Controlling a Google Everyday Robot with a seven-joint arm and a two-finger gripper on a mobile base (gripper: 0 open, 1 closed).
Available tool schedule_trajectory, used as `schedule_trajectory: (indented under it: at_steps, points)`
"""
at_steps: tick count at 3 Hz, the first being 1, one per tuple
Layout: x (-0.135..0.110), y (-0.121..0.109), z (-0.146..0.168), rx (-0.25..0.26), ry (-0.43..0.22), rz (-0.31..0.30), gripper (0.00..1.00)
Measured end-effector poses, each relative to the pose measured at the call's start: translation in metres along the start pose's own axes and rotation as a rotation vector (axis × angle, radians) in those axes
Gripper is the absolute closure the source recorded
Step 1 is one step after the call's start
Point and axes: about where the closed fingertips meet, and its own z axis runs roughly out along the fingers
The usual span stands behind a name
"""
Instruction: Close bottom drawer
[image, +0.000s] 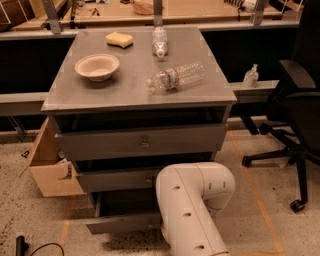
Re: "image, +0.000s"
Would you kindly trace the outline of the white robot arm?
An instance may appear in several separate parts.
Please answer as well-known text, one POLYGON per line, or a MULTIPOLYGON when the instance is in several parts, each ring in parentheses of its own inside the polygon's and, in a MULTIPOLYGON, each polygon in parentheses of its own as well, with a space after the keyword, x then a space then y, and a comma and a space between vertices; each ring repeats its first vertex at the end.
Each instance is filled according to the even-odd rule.
POLYGON ((173 256, 231 256, 212 219, 235 191, 231 171, 215 162, 174 164, 156 178, 162 234, 173 256))

